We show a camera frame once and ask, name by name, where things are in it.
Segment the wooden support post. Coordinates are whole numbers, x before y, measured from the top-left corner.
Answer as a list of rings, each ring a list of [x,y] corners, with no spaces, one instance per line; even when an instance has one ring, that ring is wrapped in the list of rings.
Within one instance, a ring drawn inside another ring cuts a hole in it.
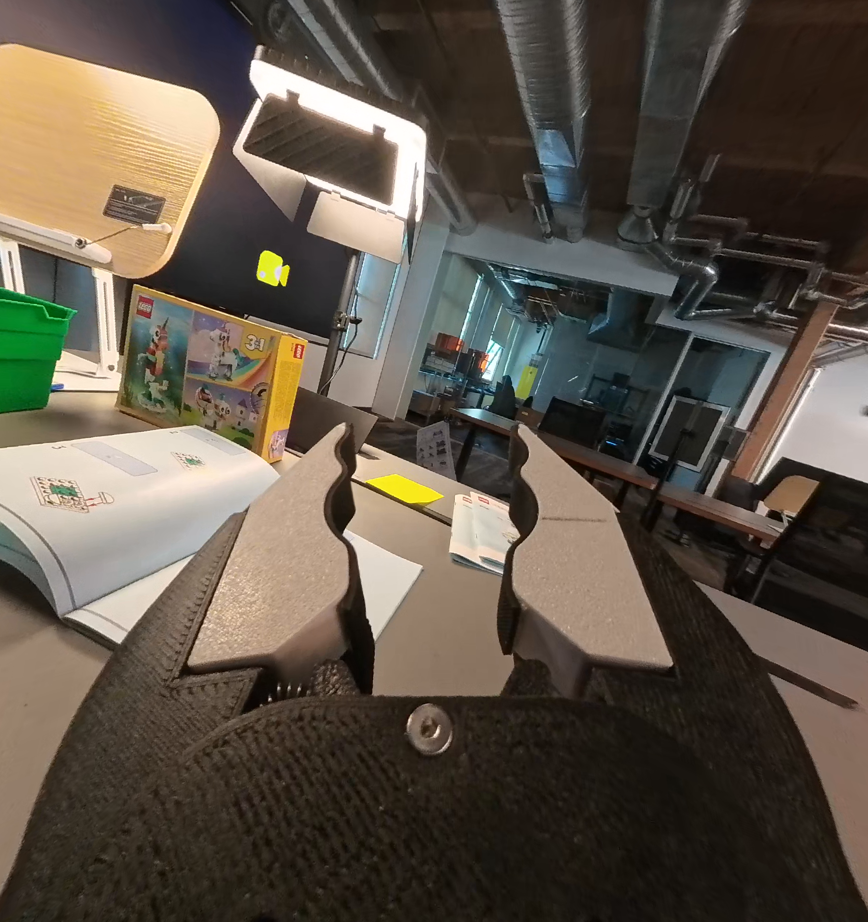
[[[798,325],[761,400],[746,441],[727,471],[729,475],[748,482],[757,477],[837,309],[831,301],[824,299]]]

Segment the standing printed paper sheet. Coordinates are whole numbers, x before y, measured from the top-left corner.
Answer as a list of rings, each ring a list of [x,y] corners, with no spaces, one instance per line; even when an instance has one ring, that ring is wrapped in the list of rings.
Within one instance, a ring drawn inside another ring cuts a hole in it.
[[[416,463],[442,477],[457,480],[449,421],[437,421],[417,430]]]

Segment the black light stand pole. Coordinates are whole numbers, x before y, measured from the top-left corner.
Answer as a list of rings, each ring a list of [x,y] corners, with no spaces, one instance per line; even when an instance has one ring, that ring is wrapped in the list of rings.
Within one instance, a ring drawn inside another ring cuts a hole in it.
[[[325,359],[322,364],[317,387],[317,393],[325,398],[329,395],[330,384],[334,375],[336,375],[338,356],[342,349],[345,334],[350,326],[357,326],[360,324],[360,320],[353,320],[353,309],[362,256],[363,254],[357,250],[349,250],[347,268],[338,304],[332,317]]]

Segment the green plastic bin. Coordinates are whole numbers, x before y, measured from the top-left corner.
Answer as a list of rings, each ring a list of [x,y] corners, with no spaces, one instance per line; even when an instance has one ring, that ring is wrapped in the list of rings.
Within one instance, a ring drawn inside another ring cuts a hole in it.
[[[0,287],[0,414],[47,406],[76,313]]]

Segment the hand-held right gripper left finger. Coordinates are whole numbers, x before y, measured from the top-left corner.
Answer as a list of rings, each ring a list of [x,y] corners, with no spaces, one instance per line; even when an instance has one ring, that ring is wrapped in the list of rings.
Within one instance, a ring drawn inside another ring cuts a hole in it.
[[[249,505],[186,665],[194,674],[258,667],[305,684],[340,659],[373,689],[375,641],[356,552],[354,428],[333,427]]]

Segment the wooden board on white stand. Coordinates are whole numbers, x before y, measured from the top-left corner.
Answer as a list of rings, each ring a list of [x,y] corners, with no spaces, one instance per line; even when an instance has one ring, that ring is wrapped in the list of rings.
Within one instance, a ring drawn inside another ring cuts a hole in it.
[[[197,91],[21,44],[0,45],[0,270],[25,294],[21,246],[86,267],[98,358],[63,352],[55,383],[119,385],[115,278],[173,256],[220,137]]]

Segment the small white folded leaflet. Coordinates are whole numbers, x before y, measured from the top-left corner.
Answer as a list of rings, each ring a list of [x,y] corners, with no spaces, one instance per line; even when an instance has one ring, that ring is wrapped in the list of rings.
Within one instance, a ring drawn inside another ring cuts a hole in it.
[[[471,506],[470,493],[458,494],[454,497],[449,554],[451,559],[461,565],[491,572],[480,567],[473,560]]]
[[[502,572],[519,532],[509,516],[509,505],[471,491],[474,562],[491,572]]]

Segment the grey ceiling pipes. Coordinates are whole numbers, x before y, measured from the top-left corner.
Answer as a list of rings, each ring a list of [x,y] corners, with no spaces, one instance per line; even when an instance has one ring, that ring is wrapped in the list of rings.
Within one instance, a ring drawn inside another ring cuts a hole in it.
[[[695,214],[669,218],[642,249],[678,276],[676,319],[797,320],[824,302],[845,326],[868,328],[868,273],[833,270],[824,242],[753,232],[743,218]]]

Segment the long brown wooden table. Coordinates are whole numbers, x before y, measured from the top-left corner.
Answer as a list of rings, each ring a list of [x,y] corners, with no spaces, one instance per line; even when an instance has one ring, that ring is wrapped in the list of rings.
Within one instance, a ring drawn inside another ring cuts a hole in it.
[[[451,409],[448,412],[448,419],[463,422],[468,427],[459,457],[454,462],[454,471],[458,480],[463,479],[465,469],[471,459],[477,432],[492,432],[509,438],[512,432],[519,428],[528,429],[526,425],[498,416],[486,409]],[[622,506],[631,487],[651,491],[657,490],[659,487],[658,478],[652,477],[641,467],[610,455],[603,455],[598,451],[566,441],[549,433],[536,430],[532,431],[532,434],[537,435],[544,444],[567,463],[581,468],[583,472],[589,474],[589,482],[593,482],[592,477],[594,475],[603,475],[619,481],[621,487],[614,501],[617,508]]]

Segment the open pale blue instruction booklet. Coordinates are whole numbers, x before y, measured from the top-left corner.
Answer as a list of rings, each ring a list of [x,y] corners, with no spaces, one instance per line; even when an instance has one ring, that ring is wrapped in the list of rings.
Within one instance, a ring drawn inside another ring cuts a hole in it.
[[[0,448],[0,559],[59,618],[119,644],[230,516],[283,474],[197,426]],[[378,639],[423,566],[343,534]]]

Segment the tan wooden chair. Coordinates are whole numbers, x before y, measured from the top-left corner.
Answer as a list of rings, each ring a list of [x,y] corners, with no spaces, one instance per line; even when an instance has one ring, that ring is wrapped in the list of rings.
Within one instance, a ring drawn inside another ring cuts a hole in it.
[[[760,506],[767,517],[786,526],[797,518],[819,484],[819,480],[803,475],[787,476],[760,501]]]

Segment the white studio light panel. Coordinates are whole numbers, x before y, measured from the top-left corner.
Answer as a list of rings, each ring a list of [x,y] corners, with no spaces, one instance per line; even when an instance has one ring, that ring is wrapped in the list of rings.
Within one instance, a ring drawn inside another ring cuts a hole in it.
[[[306,230],[398,264],[425,206],[428,136],[395,100],[259,45],[255,101],[232,154],[290,220],[308,188]]]

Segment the brown wooden bench table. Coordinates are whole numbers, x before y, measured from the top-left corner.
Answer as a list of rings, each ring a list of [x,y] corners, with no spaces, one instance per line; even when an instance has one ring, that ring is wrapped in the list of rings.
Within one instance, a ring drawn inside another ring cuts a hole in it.
[[[730,532],[732,548],[756,555],[769,548],[785,530],[785,524],[767,516],[671,483],[660,483],[643,508],[641,522],[651,531],[664,507],[685,513]]]

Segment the black mesh office chair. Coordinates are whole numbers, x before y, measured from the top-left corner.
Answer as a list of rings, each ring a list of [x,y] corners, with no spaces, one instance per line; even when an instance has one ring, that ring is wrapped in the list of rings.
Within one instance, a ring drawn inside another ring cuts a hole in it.
[[[550,399],[539,432],[594,450],[601,441],[606,411],[582,402],[570,402],[557,396]]]

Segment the yellow lego set box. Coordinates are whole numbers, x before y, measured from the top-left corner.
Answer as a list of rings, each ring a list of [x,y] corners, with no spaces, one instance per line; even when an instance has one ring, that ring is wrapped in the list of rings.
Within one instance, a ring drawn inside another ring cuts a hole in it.
[[[196,425],[276,463],[307,346],[290,333],[136,285],[116,407],[157,427]]]

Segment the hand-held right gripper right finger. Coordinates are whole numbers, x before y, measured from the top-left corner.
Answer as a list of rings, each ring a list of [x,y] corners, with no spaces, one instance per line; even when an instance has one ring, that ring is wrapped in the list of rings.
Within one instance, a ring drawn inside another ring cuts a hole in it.
[[[569,699],[596,669],[670,674],[672,654],[615,507],[526,426],[509,447],[519,536],[498,597],[502,652],[536,663]]]

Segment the black cabinet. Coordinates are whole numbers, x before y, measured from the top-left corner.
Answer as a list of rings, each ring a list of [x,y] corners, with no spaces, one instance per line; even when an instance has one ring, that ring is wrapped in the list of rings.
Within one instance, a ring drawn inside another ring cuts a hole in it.
[[[823,478],[758,564],[745,599],[868,620],[868,483]]]

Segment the yellow sticky note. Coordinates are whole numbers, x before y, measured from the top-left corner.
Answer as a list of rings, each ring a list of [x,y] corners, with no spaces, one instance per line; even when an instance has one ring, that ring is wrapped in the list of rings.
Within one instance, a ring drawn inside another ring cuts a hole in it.
[[[428,507],[444,498],[439,491],[399,474],[369,478],[363,485],[406,505]]]

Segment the thin dark stick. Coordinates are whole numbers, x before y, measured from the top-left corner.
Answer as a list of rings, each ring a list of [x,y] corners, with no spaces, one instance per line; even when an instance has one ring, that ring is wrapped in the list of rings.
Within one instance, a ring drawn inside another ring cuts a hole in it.
[[[825,686],[817,681],[809,679],[795,671],[788,669],[780,664],[772,662],[760,655],[758,655],[758,660],[763,664],[763,667],[772,675],[774,678],[782,680],[789,685],[794,685],[800,690],[807,692],[815,697],[820,698],[830,704],[833,704],[837,707],[840,707],[844,710],[849,711],[860,711],[861,706],[858,701],[854,698],[851,698],[847,695],[844,695],[840,692],[833,690],[832,688]]]

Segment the silver ventilation duct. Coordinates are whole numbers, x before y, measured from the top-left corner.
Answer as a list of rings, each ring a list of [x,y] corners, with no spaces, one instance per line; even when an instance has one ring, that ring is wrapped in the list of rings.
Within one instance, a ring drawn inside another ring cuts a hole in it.
[[[652,215],[667,202],[697,110],[748,1],[650,1],[627,213],[620,244],[642,250],[655,239]]]
[[[576,243],[589,220],[589,3],[496,6],[555,222]]]

